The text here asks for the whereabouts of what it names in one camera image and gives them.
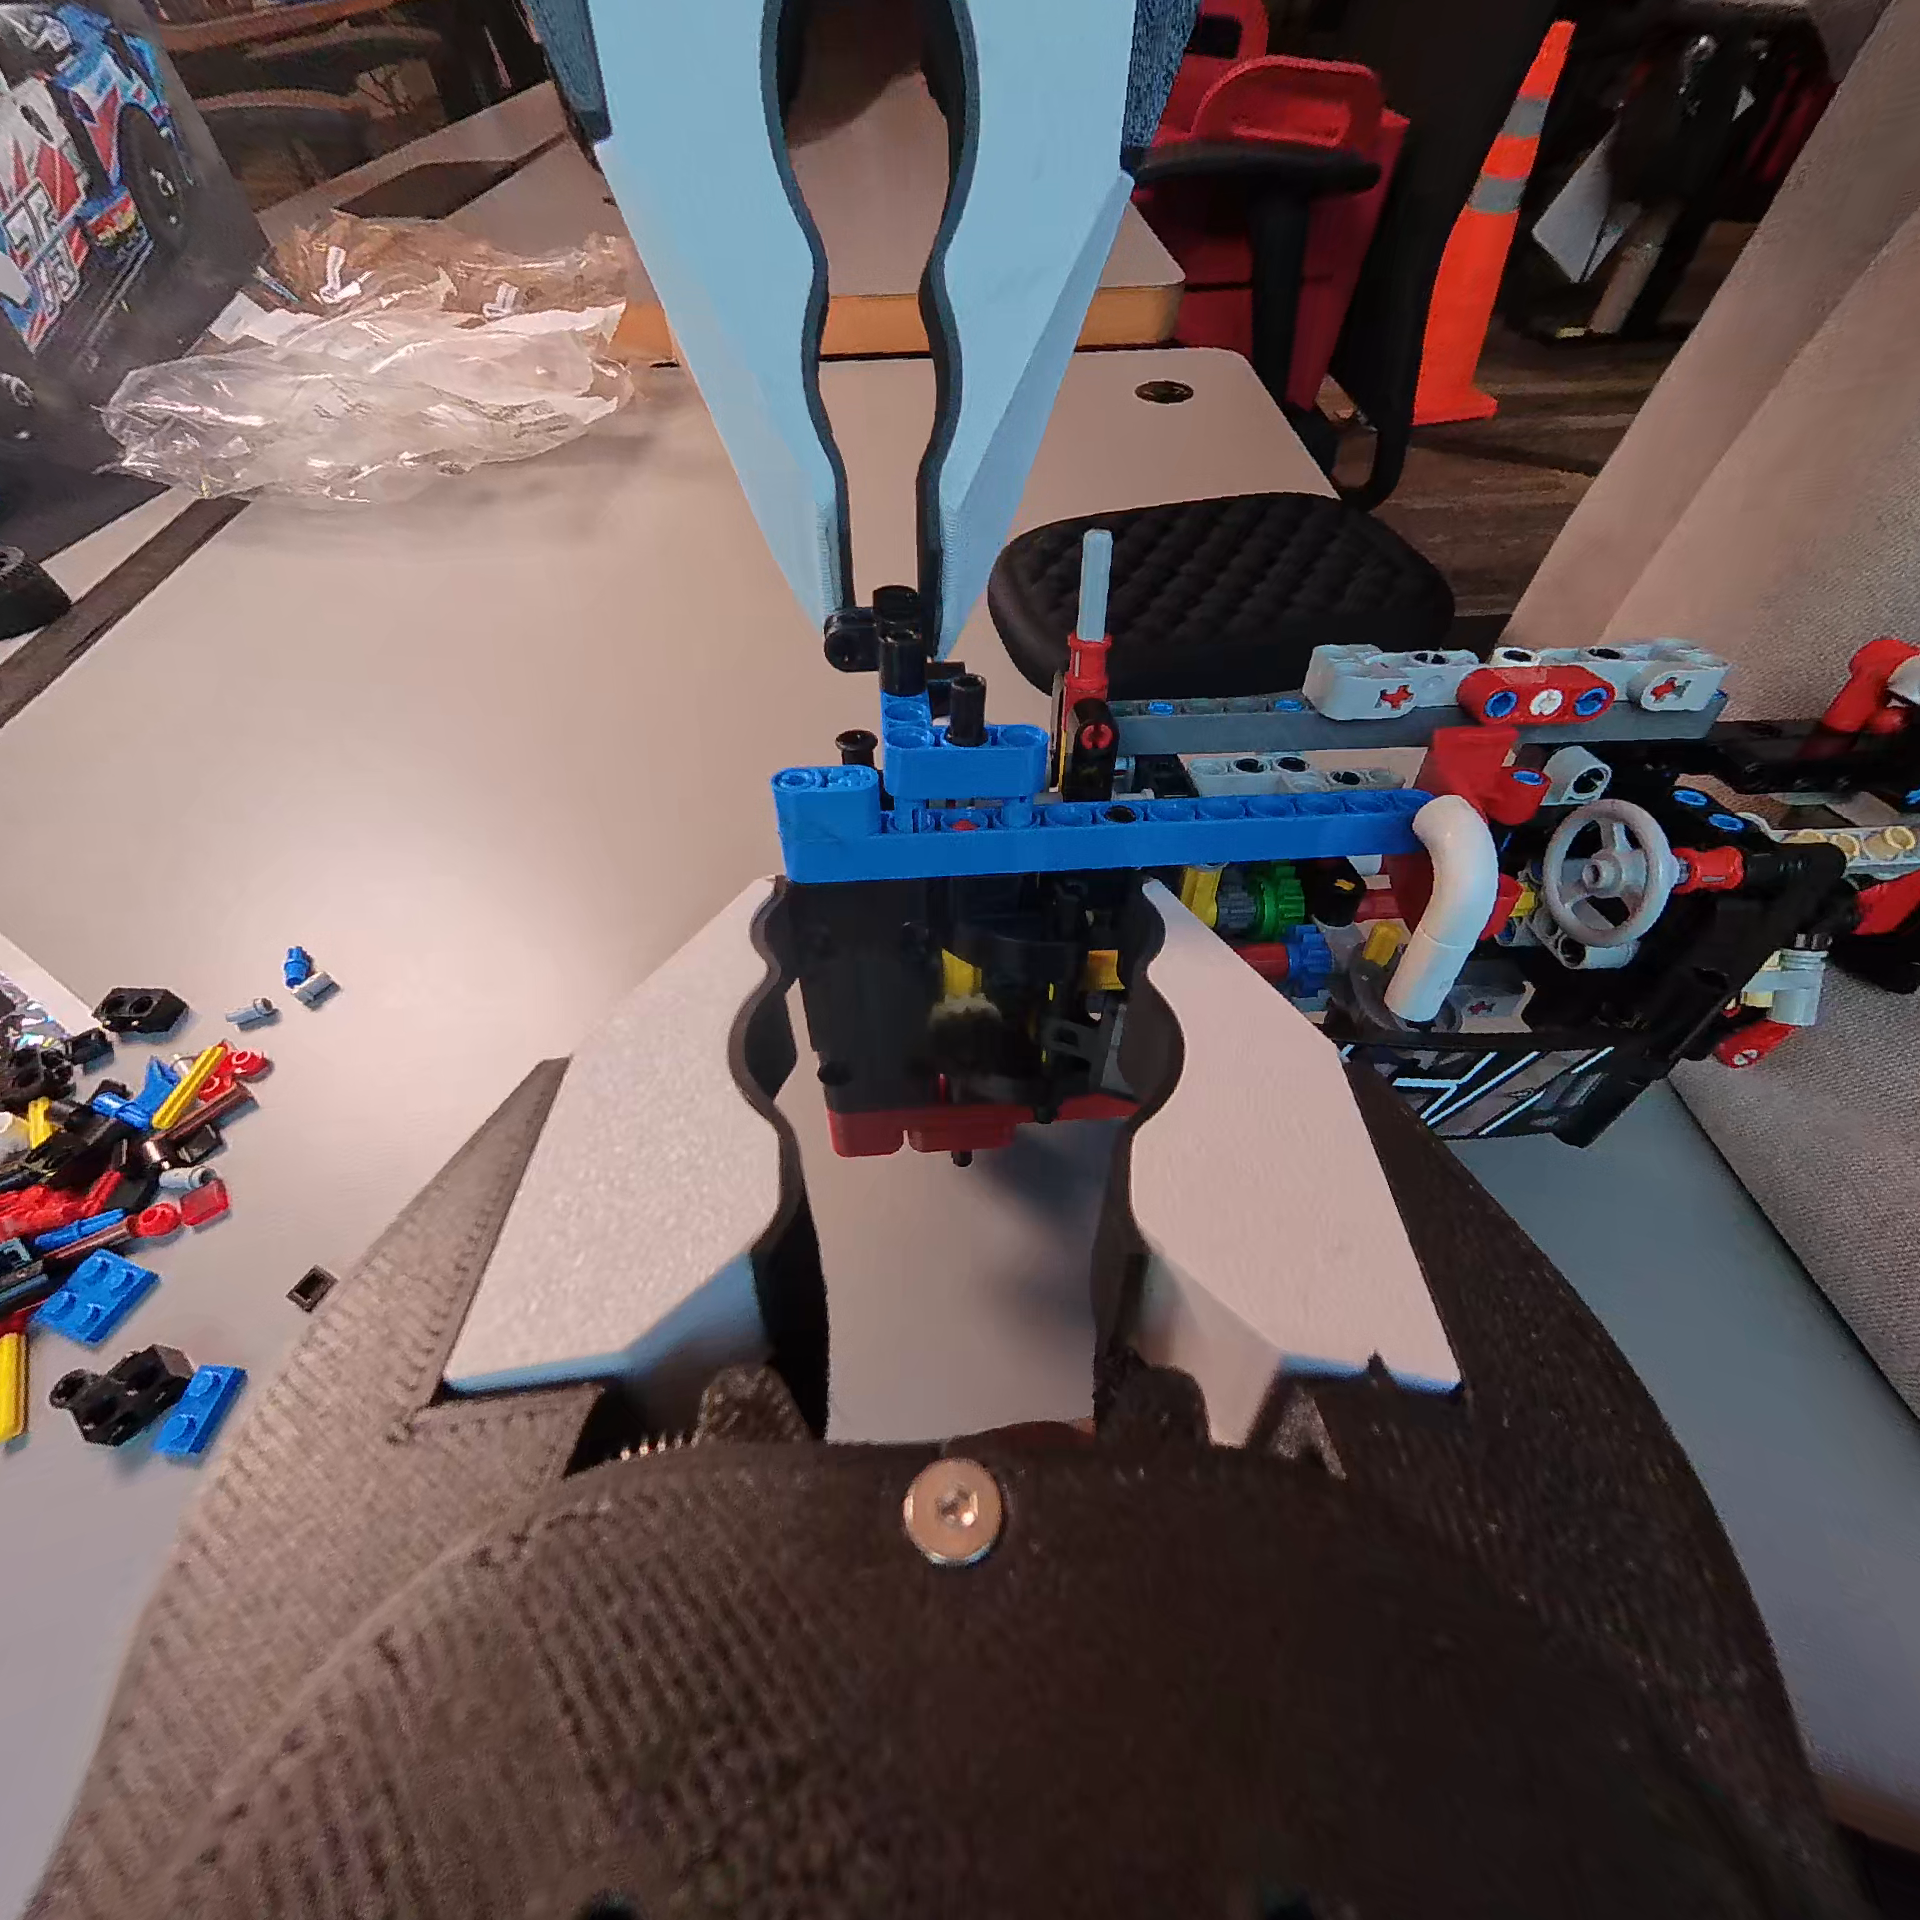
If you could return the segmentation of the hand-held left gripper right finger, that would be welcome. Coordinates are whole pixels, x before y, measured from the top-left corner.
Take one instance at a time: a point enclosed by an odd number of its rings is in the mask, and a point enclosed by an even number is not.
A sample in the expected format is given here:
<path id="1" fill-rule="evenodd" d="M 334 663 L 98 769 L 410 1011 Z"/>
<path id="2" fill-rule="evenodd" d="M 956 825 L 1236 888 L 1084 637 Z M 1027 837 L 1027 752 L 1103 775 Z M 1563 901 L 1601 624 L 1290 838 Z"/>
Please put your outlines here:
<path id="1" fill-rule="evenodd" d="M 1283 1383 L 1461 1366 L 1334 1045 L 1160 880 L 1126 906 L 1136 1096 L 1093 1236 L 1095 1351 L 1195 1383 L 1243 1449 Z"/>

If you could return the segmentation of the pile of mixed lego pieces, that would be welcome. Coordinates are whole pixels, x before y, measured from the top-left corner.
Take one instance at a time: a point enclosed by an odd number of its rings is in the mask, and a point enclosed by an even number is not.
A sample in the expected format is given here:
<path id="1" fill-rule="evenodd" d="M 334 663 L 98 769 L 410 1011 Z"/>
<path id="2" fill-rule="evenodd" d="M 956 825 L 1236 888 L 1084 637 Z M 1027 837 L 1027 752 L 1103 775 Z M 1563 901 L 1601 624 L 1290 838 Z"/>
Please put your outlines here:
<path id="1" fill-rule="evenodd" d="M 85 1001 L 10 937 L 2 972 L 67 1030 L 2 1062 L 2 1441 L 23 1444 L 34 1340 L 107 1353 L 154 1295 L 173 1242 L 229 1215 L 227 1127 L 275 1062 L 254 1045 L 281 1006 L 252 999 L 227 1031 L 176 1045 L 188 1004 L 164 986 Z"/>

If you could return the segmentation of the black quilted chair seat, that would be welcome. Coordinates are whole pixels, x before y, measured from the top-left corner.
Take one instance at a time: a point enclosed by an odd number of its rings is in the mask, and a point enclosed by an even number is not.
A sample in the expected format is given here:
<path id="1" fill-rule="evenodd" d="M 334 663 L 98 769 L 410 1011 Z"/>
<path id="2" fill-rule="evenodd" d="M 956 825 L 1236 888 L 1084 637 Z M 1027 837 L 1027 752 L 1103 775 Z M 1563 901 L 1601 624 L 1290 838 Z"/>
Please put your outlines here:
<path id="1" fill-rule="evenodd" d="M 1079 515 L 1008 541 L 986 587 L 1008 658 L 1041 691 L 1069 659 L 1095 526 L 1114 537 L 1113 700 L 1283 693 L 1315 646 L 1437 648 L 1455 616 L 1440 571 L 1340 498 L 1272 491 Z"/>

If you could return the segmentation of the red office chair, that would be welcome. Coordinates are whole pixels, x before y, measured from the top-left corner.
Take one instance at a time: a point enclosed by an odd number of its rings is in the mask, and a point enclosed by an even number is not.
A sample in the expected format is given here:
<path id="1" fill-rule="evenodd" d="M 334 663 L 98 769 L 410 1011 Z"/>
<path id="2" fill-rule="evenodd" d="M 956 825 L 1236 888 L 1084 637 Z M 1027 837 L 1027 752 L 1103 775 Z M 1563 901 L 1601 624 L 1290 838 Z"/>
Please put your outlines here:
<path id="1" fill-rule="evenodd" d="M 1269 53 L 1261 4 L 1202 4 L 1135 203 L 1180 263 L 1176 339 L 1311 412 L 1413 127 L 1355 59 Z"/>

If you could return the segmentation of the black lego connector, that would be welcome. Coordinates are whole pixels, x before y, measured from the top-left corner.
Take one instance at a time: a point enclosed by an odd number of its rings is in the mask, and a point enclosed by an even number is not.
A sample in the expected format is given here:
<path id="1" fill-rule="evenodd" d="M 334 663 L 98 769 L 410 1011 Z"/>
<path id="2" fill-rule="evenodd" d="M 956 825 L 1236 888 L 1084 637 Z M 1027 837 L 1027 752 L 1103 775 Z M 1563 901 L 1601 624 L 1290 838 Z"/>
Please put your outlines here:
<path id="1" fill-rule="evenodd" d="M 933 654 L 919 587 L 881 585 L 870 605 L 829 612 L 821 634 L 836 672 L 875 674 L 890 697 L 924 693 Z"/>

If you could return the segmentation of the lego car model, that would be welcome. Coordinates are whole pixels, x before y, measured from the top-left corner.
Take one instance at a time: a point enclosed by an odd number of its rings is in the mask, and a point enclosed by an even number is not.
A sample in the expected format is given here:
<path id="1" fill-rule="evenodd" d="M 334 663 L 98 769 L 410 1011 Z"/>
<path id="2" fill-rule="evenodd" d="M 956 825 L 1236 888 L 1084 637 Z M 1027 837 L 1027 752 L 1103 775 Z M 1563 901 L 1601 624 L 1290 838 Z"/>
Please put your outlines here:
<path id="1" fill-rule="evenodd" d="M 1136 1113 L 1124 920 L 1165 883 L 1450 1138 L 1593 1143 L 1686 1062 L 1812 1030 L 1831 965 L 1914 992 L 1914 646 L 1808 722 L 1728 663 L 1324 642 L 1303 686 L 1113 700 L 1089 532 L 1046 728 L 930 659 L 771 781 L 794 972 L 844 1158 L 970 1162 Z"/>

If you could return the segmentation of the clear plastic bag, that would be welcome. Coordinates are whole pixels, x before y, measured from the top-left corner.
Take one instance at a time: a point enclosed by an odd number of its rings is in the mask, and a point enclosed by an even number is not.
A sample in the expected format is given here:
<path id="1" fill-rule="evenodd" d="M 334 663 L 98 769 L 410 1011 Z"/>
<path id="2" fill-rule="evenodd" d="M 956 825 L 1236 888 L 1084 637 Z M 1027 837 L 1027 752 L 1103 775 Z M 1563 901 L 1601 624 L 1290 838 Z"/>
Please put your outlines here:
<path id="1" fill-rule="evenodd" d="M 98 408 L 116 466 L 196 498 L 386 506 L 580 439 L 634 396 L 612 340 L 635 253 L 518 253 L 334 211 L 291 229 L 179 358 Z"/>

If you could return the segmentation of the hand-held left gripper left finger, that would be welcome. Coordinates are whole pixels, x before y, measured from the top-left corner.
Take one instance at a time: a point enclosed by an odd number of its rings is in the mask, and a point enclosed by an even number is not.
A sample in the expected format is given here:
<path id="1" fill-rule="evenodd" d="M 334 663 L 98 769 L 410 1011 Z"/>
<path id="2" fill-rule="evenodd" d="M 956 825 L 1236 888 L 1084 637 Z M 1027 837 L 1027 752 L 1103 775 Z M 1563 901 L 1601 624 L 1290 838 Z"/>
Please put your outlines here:
<path id="1" fill-rule="evenodd" d="M 794 1127 L 784 883 L 752 880 L 570 1057 L 444 1388 L 612 1383 L 694 1405 L 732 1364 L 829 1399 L 827 1284 Z"/>

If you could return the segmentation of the lego set box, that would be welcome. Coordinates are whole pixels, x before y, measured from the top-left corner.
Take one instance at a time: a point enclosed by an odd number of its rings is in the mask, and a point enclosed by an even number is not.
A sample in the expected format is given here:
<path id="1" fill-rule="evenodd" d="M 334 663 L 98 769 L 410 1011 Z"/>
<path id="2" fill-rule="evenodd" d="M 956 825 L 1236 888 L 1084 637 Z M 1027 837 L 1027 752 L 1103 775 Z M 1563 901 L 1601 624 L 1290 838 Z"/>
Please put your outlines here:
<path id="1" fill-rule="evenodd" d="M 121 379 L 196 347 L 263 253 L 141 4 L 2 4 L 10 539 L 108 466 Z"/>

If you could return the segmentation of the orange traffic cone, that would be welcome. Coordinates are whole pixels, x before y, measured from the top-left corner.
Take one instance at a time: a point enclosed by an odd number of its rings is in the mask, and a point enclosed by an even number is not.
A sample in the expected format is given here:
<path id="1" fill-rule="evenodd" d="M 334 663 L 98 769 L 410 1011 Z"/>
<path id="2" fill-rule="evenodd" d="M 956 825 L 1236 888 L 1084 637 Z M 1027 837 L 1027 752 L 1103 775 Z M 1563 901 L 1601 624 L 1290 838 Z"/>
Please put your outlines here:
<path id="1" fill-rule="evenodd" d="M 1571 34 L 1569 21 L 1555 21 L 1542 35 L 1453 225 L 1428 300 L 1415 426 L 1472 423 L 1496 412 L 1496 396 L 1479 389 L 1475 374 Z"/>

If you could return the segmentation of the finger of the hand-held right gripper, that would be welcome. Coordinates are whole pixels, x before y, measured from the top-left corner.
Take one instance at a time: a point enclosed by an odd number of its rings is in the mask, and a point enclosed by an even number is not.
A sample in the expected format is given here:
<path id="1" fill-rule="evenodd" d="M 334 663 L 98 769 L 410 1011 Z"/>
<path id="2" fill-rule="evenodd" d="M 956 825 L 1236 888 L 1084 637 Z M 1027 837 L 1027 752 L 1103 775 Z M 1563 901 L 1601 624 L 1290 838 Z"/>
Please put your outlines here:
<path id="1" fill-rule="evenodd" d="M 1012 526 L 1113 250 L 1135 4 L 919 4 L 948 122 L 948 200 L 919 288 L 936 371 L 919 464 L 919 590 L 952 652 Z"/>
<path id="2" fill-rule="evenodd" d="M 827 253 L 780 122 L 777 3 L 590 3 L 603 172 L 675 345 L 804 616 L 852 606 L 820 392 Z"/>

